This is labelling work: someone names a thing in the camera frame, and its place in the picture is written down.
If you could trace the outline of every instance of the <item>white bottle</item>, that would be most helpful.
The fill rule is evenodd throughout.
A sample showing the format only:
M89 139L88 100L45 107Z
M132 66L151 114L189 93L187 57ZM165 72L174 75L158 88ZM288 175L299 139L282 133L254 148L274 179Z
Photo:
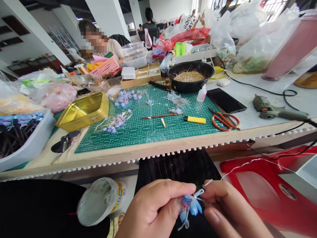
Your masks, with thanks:
M206 85L204 85L202 89L200 89L198 92L197 101L203 102L205 100L206 94L207 94Z

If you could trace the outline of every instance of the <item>scissors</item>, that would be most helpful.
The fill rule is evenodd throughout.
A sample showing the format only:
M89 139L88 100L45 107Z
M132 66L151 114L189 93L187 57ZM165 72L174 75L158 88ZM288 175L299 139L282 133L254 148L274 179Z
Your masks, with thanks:
M232 128L236 129L236 128L239 128L240 127L240 121L238 118L236 118L235 116L233 116L232 114L229 114L229 113L221 113L221 112L216 112L215 110L211 109L210 107L208 108L209 111L212 113L212 117L211 117L211 122L212 124L219 130L221 131L231 131ZM225 116L227 117L232 117L233 119L236 120L237 124L234 125L232 124L231 122L229 122ZM228 129L224 129L224 128L221 128L219 127L216 123L215 123L215 118L220 121L221 123L223 123Z

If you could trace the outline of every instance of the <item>smartphone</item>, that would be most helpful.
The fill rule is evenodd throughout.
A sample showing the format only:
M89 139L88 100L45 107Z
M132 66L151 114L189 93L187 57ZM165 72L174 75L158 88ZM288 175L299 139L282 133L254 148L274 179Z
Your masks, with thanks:
M220 88L207 91L207 96L217 103L226 113L235 113L247 109L245 105L231 97Z

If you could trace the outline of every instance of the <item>workbench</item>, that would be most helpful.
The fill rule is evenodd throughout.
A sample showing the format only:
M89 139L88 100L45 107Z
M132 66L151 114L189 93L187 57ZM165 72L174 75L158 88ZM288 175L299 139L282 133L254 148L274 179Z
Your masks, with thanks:
M317 121L317 107L315 102L316 90L303 89L293 85L293 82L308 69L314 66L316 62L317 54L315 53L306 58L295 68L296 73L287 74L276 82L262 80L261 74L233 74L232 77L241 82L256 85L277 93L282 93L285 89L297 91L298 95L288 97L288 102L301 111L309 113L311 118L314 121ZM210 80L207 84L207 90L217 87L216 83L212 80ZM76 143L59 156L51 152L51 146L58 142L62 136L67 134L67 132L63 129L58 129L58 131L48 141L39 157L30 161L23 169L0 173L0 180L8 181L34 178L43 175L52 175L82 169L94 169L96 167L110 166L123 162L135 163L135 161L140 159L150 159L155 156L180 153L180 151L186 152L186 150L197 150L203 147L213 148L229 143L242 142L243 140L248 141L257 140L259 138L275 137L276 133L289 130L301 124L301 122L289 121L283 118L269 120L261 119L259 117L260 113L257 112L253 106L253 98L255 94L266 96L270 103L277 107L285 106L282 96L273 95L250 86L239 84L232 80L231 83L227 87L222 88L222 90L226 91L248 108L243 112L235 113L235 116L241 122L240 130L74 154L79 142L88 130L84 129L78 136ZM288 134L300 133L314 129L315 128L311 125L304 124L296 130L288 132Z

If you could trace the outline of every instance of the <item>human hand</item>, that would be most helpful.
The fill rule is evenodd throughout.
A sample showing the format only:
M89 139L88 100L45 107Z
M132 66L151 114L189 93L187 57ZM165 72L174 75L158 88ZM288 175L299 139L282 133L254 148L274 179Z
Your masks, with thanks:
M241 193L227 181L212 181L200 197L205 204L204 215L220 238L273 238Z
M149 183L134 196L116 238L168 238L183 207L183 196L195 191L195 184L170 179Z

